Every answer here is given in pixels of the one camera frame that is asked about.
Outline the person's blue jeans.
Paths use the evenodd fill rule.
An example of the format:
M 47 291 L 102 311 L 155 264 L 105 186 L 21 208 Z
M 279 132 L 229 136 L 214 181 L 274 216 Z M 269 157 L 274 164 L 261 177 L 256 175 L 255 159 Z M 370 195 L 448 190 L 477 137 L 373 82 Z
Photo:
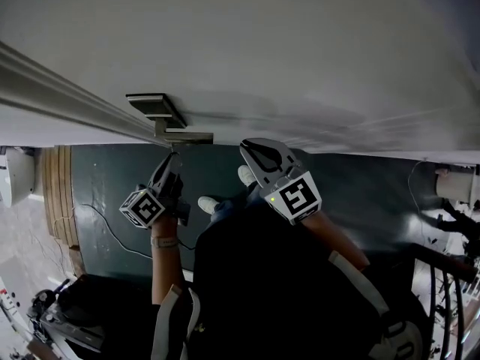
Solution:
M 233 198 L 222 199 L 214 207 L 214 213 L 210 218 L 210 226 L 239 212 L 243 212 L 251 206 L 263 203 L 264 199 L 260 196 L 260 189 L 261 187 L 258 184 L 253 183 Z

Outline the person's right white shoe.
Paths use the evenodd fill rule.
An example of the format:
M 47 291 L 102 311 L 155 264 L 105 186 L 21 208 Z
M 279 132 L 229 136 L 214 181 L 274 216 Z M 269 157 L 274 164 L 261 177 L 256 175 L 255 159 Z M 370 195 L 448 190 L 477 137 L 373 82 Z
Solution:
M 255 186 L 257 184 L 257 180 L 248 165 L 241 165 L 237 172 L 240 181 L 245 187 L 249 188 L 250 186 Z

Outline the black railing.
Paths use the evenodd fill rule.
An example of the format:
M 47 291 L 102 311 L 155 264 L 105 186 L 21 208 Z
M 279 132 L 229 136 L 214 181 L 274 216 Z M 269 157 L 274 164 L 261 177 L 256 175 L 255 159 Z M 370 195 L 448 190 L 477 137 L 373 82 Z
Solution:
M 439 360 L 447 360 L 450 353 L 450 336 L 452 328 L 452 300 L 450 287 L 454 285 L 455 298 L 457 302 L 457 343 L 455 347 L 454 360 L 462 360 L 464 344 L 462 342 L 465 334 L 465 319 L 463 305 L 463 291 L 461 281 L 471 284 L 478 274 L 478 270 L 459 260 L 443 253 L 413 243 L 407 248 L 408 255 L 414 260 L 419 260 L 430 266 L 430 325 L 431 335 L 434 335 L 435 313 L 436 313 L 436 270 L 442 272 L 442 284 L 445 300 L 444 333 Z

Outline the person's black and white shirt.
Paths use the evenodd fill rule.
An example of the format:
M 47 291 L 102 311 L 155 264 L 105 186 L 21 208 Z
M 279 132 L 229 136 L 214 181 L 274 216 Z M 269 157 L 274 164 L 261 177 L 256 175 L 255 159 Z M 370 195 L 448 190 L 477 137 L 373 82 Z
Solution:
M 389 311 L 418 326 L 428 356 L 428 319 L 409 290 L 267 205 L 209 226 L 192 285 L 153 305 L 151 360 L 369 360 Z

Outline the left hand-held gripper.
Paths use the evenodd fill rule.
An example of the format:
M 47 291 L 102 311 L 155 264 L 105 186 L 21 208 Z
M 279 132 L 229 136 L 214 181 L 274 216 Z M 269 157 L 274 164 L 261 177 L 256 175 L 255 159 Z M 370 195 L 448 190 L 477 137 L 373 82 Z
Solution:
M 176 218 L 187 226 L 191 206 L 182 199 L 180 155 L 170 152 L 152 173 L 147 185 L 140 184 L 122 203 L 119 211 L 135 226 L 150 229 L 161 216 Z

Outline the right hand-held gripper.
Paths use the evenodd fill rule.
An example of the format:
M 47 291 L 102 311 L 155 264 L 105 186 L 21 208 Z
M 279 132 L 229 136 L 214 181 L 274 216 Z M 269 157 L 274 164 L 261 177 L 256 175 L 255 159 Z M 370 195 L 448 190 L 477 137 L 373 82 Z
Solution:
M 321 209 L 322 198 L 311 173 L 302 168 L 287 145 L 273 139 L 249 138 L 241 142 L 240 152 L 263 188 L 260 196 L 291 225 Z M 277 174 L 283 175 L 269 184 Z

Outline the person's left forearm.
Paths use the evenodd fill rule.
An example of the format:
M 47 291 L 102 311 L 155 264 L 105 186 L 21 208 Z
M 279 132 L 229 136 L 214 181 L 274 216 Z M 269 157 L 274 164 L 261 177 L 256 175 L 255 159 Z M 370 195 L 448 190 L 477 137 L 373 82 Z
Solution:
M 162 214 L 151 226 L 151 237 L 177 238 L 177 226 L 176 218 Z M 153 305 L 160 305 L 172 285 L 182 288 L 185 282 L 179 246 L 167 249 L 155 249 L 151 246 L 151 256 L 151 301 Z

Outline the white toilet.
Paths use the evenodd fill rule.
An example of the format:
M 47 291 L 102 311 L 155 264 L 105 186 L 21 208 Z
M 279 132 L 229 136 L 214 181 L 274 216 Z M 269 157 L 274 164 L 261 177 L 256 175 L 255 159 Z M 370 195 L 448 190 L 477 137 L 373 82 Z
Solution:
M 0 147 L 0 199 L 6 208 L 23 201 L 35 189 L 35 159 L 21 148 Z

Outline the white wristband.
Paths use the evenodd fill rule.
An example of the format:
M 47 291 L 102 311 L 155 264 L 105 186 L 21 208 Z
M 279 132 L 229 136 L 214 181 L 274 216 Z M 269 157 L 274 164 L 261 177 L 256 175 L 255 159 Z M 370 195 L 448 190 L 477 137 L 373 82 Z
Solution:
M 158 237 L 152 236 L 150 239 L 151 246 L 155 249 L 167 249 L 175 248 L 179 245 L 179 241 L 176 237 Z

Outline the wooden slatted step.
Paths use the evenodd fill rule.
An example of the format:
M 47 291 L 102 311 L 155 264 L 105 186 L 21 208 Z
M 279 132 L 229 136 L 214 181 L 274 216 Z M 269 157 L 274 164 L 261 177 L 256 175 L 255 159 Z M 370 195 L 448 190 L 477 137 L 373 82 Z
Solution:
M 80 251 L 72 185 L 72 151 L 69 145 L 44 148 L 40 153 L 40 174 L 49 234 L 59 244 L 60 265 L 70 260 L 73 274 L 85 274 Z

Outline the person's right forearm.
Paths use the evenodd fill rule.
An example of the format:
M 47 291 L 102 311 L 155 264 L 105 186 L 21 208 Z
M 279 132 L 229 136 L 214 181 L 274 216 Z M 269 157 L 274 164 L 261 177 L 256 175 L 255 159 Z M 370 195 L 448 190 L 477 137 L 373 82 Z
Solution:
M 364 252 L 322 211 L 306 217 L 301 223 L 329 250 L 338 252 L 359 271 L 363 271 L 370 265 Z

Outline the black stand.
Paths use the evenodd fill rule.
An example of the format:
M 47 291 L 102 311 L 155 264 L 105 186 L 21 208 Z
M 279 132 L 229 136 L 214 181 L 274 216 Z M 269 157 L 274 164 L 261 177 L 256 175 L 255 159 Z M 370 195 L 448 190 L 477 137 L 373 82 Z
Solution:
M 438 229 L 447 233 L 460 233 L 469 240 L 480 239 L 480 222 L 474 221 L 471 217 L 455 209 L 447 199 L 442 200 L 441 208 L 454 220 L 446 221 L 438 217 L 436 222 Z

